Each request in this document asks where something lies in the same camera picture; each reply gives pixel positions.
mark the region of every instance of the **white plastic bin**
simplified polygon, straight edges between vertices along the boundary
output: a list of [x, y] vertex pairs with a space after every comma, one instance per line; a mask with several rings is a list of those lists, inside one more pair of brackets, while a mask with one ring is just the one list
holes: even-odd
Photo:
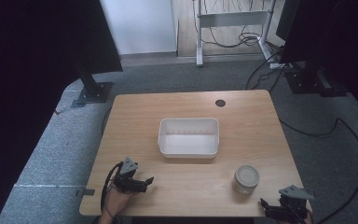
[[163, 119], [158, 145], [166, 158], [212, 159], [219, 148], [217, 119]]

